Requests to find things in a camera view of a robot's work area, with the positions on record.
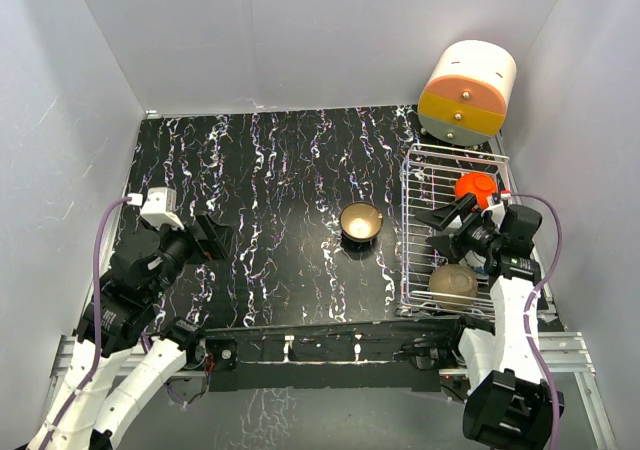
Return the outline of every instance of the black marble table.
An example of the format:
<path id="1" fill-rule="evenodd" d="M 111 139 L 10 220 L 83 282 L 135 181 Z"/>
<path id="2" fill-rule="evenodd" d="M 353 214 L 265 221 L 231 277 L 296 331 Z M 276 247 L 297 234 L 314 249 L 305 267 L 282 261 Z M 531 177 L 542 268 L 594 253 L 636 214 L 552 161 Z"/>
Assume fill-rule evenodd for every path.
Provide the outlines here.
<path id="1" fill-rule="evenodd" d="M 176 315 L 205 328 L 395 317 L 399 172 L 419 129 L 412 106 L 144 120 L 128 191 L 175 188 L 183 221 L 208 210 L 236 229 L 231 258 L 187 268 L 155 326 Z M 341 243 L 340 211 L 354 201 L 384 214 L 372 252 Z M 137 215 L 125 208 L 120 237 Z"/>

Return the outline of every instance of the black wire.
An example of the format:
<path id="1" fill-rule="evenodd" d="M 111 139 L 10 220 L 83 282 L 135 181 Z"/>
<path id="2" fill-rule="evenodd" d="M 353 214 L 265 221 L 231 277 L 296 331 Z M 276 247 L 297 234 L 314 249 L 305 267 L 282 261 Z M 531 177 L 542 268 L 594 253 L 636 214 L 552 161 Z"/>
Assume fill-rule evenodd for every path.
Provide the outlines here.
<path id="1" fill-rule="evenodd" d="M 447 387 L 446 385 L 442 385 L 442 384 L 440 384 L 440 386 L 442 388 L 445 388 L 445 389 L 449 390 L 451 393 L 453 393 L 453 395 L 460 401 L 460 403 L 464 403 L 464 398 L 462 398 L 460 396 L 460 394 L 458 392 L 456 392 L 453 388 Z"/>

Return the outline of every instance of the cable connector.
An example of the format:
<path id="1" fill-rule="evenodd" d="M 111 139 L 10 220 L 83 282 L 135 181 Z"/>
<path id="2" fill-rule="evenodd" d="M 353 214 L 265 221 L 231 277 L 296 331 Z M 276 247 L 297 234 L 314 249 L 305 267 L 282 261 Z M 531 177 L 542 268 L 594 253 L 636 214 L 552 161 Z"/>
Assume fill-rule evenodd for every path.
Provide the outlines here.
<path id="1" fill-rule="evenodd" d="M 127 204 L 135 205 L 136 207 L 141 207 L 142 206 L 142 202 L 144 200 L 144 197 L 142 196 L 141 193 L 129 193 L 129 194 L 127 194 L 127 197 L 129 197 L 131 199 L 131 200 L 129 200 L 127 202 Z"/>

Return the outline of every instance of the metal wire rack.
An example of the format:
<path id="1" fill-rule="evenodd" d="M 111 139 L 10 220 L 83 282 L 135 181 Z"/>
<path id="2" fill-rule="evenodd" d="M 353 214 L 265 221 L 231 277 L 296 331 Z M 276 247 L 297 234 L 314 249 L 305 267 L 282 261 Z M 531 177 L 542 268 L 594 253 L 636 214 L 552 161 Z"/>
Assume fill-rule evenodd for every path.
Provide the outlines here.
<path id="1" fill-rule="evenodd" d="M 401 315 L 415 313 L 468 314 L 494 319 L 488 278 L 476 271 L 478 295 L 452 297 L 429 289 L 429 278 L 447 259 L 426 239 L 434 231 L 414 215 L 455 200 L 455 183 L 469 172 L 491 176 L 502 190 L 510 190 L 506 177 L 508 157 L 437 145 L 414 144 L 408 151 L 402 178 L 402 299 Z"/>

